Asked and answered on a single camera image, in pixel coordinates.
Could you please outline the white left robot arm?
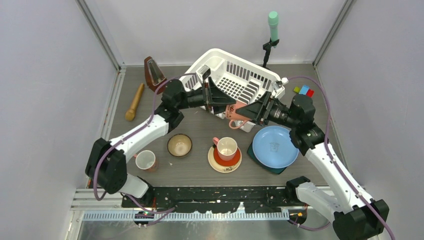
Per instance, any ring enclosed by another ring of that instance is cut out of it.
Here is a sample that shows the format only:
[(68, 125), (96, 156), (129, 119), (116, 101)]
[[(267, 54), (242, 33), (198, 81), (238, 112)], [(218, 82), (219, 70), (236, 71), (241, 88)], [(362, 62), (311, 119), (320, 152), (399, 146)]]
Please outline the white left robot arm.
[(211, 79), (196, 90), (186, 91), (177, 78), (166, 80), (158, 89), (162, 90), (161, 104), (153, 109), (147, 120), (117, 138), (99, 138), (94, 142), (85, 174), (92, 179), (98, 201), (104, 198), (98, 194), (98, 188), (102, 188), (108, 194), (131, 195), (141, 207), (148, 207), (154, 199), (149, 190), (151, 186), (127, 172), (127, 163), (133, 155), (173, 131), (184, 118), (183, 109), (204, 106), (209, 111), (221, 113), (228, 105), (236, 103)]

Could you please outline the pink cup white inside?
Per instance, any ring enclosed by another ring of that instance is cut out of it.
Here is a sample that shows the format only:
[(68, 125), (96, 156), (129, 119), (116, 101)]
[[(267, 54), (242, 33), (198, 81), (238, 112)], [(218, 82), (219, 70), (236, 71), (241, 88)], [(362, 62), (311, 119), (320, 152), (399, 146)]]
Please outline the pink cup white inside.
[(233, 138), (231, 138), (231, 137), (223, 137), (223, 138), (214, 137), (212, 139), (212, 141), (217, 148), (218, 156), (223, 161), (230, 161), (235, 157), (237, 150), (238, 150), (238, 144)]

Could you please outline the pink mug with handle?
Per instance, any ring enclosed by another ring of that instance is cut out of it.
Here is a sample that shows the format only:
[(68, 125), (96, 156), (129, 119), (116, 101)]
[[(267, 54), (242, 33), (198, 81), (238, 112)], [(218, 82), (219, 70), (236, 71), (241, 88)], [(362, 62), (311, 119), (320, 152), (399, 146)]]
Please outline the pink mug with handle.
[[(250, 121), (251, 119), (248, 117), (245, 117), (243, 115), (240, 115), (238, 113), (236, 113), (236, 110), (247, 106), (246, 103), (241, 102), (241, 101), (237, 101), (235, 104), (228, 104), (225, 108), (224, 114), (225, 114), (225, 118), (229, 119), (229, 124), (228, 126), (235, 130), (235, 129), (240, 129), (242, 126), (244, 126), (248, 121)], [(238, 126), (233, 126), (233, 123), (236, 121), (241, 121), (241, 124)]]

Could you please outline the brown ceramic bowl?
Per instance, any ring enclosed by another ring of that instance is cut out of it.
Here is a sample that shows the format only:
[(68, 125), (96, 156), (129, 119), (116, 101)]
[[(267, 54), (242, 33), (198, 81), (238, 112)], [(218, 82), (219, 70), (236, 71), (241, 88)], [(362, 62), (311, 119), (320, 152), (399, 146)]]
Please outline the brown ceramic bowl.
[(177, 158), (188, 155), (193, 147), (191, 138), (186, 134), (175, 134), (167, 142), (168, 152)]

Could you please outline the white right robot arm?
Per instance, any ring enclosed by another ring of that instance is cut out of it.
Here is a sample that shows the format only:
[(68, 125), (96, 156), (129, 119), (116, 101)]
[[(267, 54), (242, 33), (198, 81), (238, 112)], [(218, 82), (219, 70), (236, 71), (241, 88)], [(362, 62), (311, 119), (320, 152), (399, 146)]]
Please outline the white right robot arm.
[(386, 223), (389, 206), (367, 193), (340, 162), (327, 134), (314, 122), (316, 108), (309, 96), (297, 94), (287, 107), (266, 92), (259, 100), (233, 110), (257, 125), (274, 122), (289, 128), (293, 145), (315, 166), (334, 194), (328, 195), (302, 176), (286, 184), (288, 203), (311, 206), (328, 220), (340, 240), (367, 240), (383, 231), (395, 238)]

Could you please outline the white plastic dish rack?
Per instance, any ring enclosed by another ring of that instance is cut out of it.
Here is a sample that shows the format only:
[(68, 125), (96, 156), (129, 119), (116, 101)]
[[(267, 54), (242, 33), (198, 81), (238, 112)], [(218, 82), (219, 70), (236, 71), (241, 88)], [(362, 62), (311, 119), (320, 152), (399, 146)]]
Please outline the white plastic dish rack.
[(259, 100), (265, 92), (272, 92), (272, 83), (282, 78), (219, 48), (208, 50), (186, 72), (196, 73), (203, 65), (210, 67), (210, 76), (220, 90), (247, 105)]

